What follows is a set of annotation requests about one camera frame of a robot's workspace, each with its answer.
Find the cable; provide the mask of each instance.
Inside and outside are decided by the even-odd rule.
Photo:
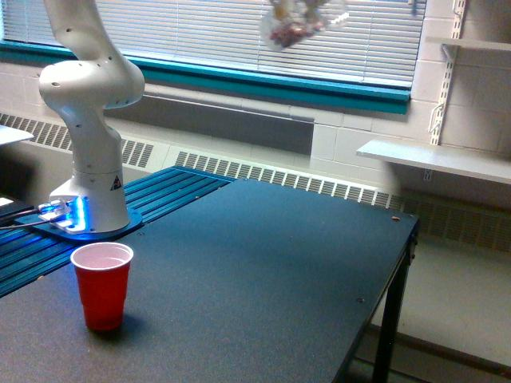
[[[30,209],[30,210],[20,211],[18,213],[13,213],[11,215],[2,217],[0,219],[0,223],[9,222],[9,221],[12,221],[13,219],[24,217],[26,215],[37,214],[38,212],[39,212],[39,209]]]
[[[0,230],[13,230],[13,229],[19,229],[21,227],[38,226],[38,225],[43,225],[45,223],[52,223],[52,222],[61,221],[63,219],[64,219],[64,216],[60,216],[60,217],[57,217],[57,218],[49,219],[47,221],[37,221],[37,222],[32,222],[32,223],[24,223],[22,225],[4,226],[4,227],[0,227]]]

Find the red plastic cup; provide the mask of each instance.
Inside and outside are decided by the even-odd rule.
[[[121,243],[91,243],[71,254],[85,324],[94,331],[119,327],[128,289],[133,250]]]

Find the teal window frame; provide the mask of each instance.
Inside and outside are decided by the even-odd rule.
[[[311,107],[341,107],[397,114],[406,114],[410,103],[409,89],[279,76],[128,55],[126,57],[141,68],[146,80],[161,81],[173,86],[187,85],[241,93],[245,97],[298,101]],[[76,58],[67,48],[0,41],[1,61],[48,65],[69,59]]]

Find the window blinds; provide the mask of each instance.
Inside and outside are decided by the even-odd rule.
[[[124,54],[410,87],[426,0],[347,0],[348,24],[284,50],[259,36],[268,0],[97,0]],[[58,45],[42,0],[2,0],[5,39]]]

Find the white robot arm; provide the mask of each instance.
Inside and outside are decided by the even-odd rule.
[[[115,231],[129,216],[121,137],[107,126],[103,111],[140,100],[144,77],[110,41],[94,0],[45,5],[55,38],[78,58],[44,68],[39,81],[44,101],[62,117],[73,142],[73,176],[50,195],[67,203],[69,218],[55,224],[73,234]]]

